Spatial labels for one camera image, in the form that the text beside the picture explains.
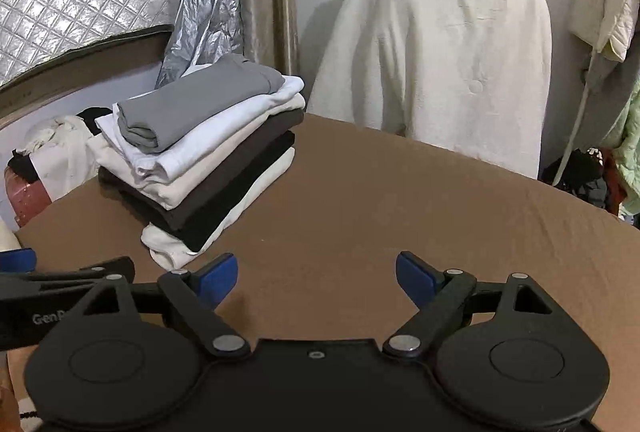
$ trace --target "blue gripper pad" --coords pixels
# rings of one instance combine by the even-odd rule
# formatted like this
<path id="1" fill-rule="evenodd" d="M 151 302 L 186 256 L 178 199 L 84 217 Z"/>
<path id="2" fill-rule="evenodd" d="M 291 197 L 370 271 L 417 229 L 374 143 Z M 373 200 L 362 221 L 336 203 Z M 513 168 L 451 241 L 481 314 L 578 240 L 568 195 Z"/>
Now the blue gripper pad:
<path id="1" fill-rule="evenodd" d="M 31 248 L 0 252 L 0 272 L 28 273 L 36 269 L 36 252 Z"/>
<path id="2" fill-rule="evenodd" d="M 225 253 L 191 276 L 191 288 L 209 307 L 215 309 L 238 280 L 238 260 Z"/>
<path id="3" fill-rule="evenodd" d="M 396 258 L 398 284 L 418 309 L 425 307 L 436 296 L 436 279 L 426 265 L 412 254 L 401 253 Z"/>

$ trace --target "brown tablecloth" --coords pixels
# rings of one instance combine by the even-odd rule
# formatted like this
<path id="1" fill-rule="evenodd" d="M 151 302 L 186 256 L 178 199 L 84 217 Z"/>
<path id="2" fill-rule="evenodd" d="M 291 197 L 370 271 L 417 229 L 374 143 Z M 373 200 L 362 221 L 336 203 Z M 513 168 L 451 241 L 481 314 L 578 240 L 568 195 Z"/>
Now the brown tablecloth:
<path id="1" fill-rule="evenodd" d="M 420 142 L 308 115 L 292 167 L 207 253 L 239 259 L 218 312 L 267 338 L 387 338 L 415 312 L 394 261 L 411 250 L 436 268 L 503 282 L 528 272 L 602 348 L 611 384 L 606 432 L 640 423 L 640 232 L 536 181 Z M 90 181 L 18 232 L 42 271 L 129 255 L 137 282 L 162 270 L 143 223 Z"/>

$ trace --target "white fleece blanket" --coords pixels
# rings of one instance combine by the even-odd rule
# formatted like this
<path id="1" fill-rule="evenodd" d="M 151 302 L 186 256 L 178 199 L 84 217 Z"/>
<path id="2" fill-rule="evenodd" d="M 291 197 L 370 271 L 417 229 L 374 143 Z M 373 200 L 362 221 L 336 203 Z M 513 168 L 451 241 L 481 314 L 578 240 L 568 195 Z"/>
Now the white fleece blanket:
<path id="1" fill-rule="evenodd" d="M 207 154 L 200 161 L 190 167 L 184 174 L 178 176 L 168 184 L 153 182 L 150 178 L 137 179 L 131 171 L 129 164 L 118 154 L 99 134 L 91 138 L 87 145 L 91 149 L 96 162 L 105 167 L 112 174 L 122 179 L 125 183 L 139 190 L 149 199 L 154 200 L 167 210 L 178 206 L 185 197 L 198 186 L 220 163 L 222 163 L 246 138 L 260 127 L 269 116 L 273 116 L 286 110 L 295 110 L 305 107 L 305 99 L 297 93 L 286 104 L 277 105 L 261 114 L 247 125 L 232 134 L 223 141 L 213 152 Z"/>
<path id="2" fill-rule="evenodd" d="M 226 218 L 213 231 L 199 252 L 192 252 L 181 240 L 149 224 L 142 231 L 141 240 L 142 243 L 149 248 L 153 260 L 165 270 L 171 271 L 172 269 L 183 268 L 187 263 L 206 252 L 209 247 L 216 242 L 225 228 L 228 228 L 236 222 L 242 212 L 251 206 L 276 179 L 289 169 L 295 155 L 296 151 L 293 147 L 288 149 L 273 165 L 258 177 L 242 200 L 231 209 Z"/>
<path id="3" fill-rule="evenodd" d="M 117 104 L 113 105 L 113 114 L 98 118 L 96 123 L 109 144 L 129 163 L 138 180 L 168 184 L 249 122 L 273 107 L 286 104 L 303 87 L 304 82 L 298 76 L 285 76 L 277 92 L 259 94 L 219 112 L 160 154 L 144 154 L 122 137 L 116 121 Z"/>
<path id="4" fill-rule="evenodd" d="M 545 0 L 344 0 L 308 112 L 537 177 Z"/>

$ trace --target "folded cream shirt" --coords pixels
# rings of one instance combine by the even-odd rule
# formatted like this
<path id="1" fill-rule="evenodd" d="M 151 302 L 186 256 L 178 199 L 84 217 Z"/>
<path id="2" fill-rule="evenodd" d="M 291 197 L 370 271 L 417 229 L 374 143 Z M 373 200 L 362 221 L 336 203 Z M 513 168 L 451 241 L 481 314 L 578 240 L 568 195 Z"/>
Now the folded cream shirt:
<path id="1" fill-rule="evenodd" d="M 199 255 L 207 251 L 225 228 L 231 226 L 238 220 L 242 212 L 244 212 L 276 179 L 283 175 L 291 166 L 293 158 L 296 154 L 292 147 L 287 150 L 273 165 L 265 170 L 260 177 L 254 182 L 249 191 L 242 200 L 231 209 L 225 219 L 213 231 L 207 242 L 203 245 L 199 252 L 192 252 L 184 243 L 169 235 L 167 232 L 160 230 L 158 227 L 149 224 L 143 231 L 142 243 L 149 248 L 151 257 L 159 266 L 167 271 L 172 269 L 183 268 L 188 262 L 191 262 Z"/>
<path id="2" fill-rule="evenodd" d="M 113 105 L 113 114 L 98 118 L 95 122 L 109 144 L 129 163 L 132 174 L 137 179 L 168 184 L 251 120 L 274 107 L 286 104 L 303 89 L 302 78 L 284 78 L 284 85 L 277 92 L 259 94 L 217 113 L 160 154 L 144 154 L 124 139 L 118 128 L 117 104 Z"/>
<path id="3" fill-rule="evenodd" d="M 283 105 L 270 108 L 251 120 L 236 133 L 229 136 L 213 152 L 207 154 L 200 161 L 191 166 L 184 174 L 169 184 L 154 182 L 151 178 L 143 180 L 135 177 L 126 160 L 99 134 L 91 138 L 87 145 L 94 154 L 96 162 L 109 172 L 122 179 L 128 185 L 139 190 L 149 199 L 154 200 L 162 208 L 171 210 L 178 206 L 185 197 L 198 186 L 204 178 L 213 172 L 246 138 L 260 127 L 269 116 L 274 116 L 286 110 L 304 108 L 305 100 L 297 93 Z"/>

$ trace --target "metal rivet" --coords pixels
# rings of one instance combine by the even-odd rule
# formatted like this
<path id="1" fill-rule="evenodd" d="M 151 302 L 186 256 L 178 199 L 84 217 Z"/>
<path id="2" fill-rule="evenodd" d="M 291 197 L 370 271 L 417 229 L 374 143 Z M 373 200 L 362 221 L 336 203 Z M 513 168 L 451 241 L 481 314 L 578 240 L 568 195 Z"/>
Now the metal rivet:
<path id="1" fill-rule="evenodd" d="M 396 335 L 389 340 L 389 345 L 396 351 L 411 352 L 420 347 L 420 338 L 411 335 Z"/>
<path id="2" fill-rule="evenodd" d="M 213 340 L 213 346 L 222 352 L 234 352 L 244 347 L 244 338 L 235 335 L 222 335 Z"/>

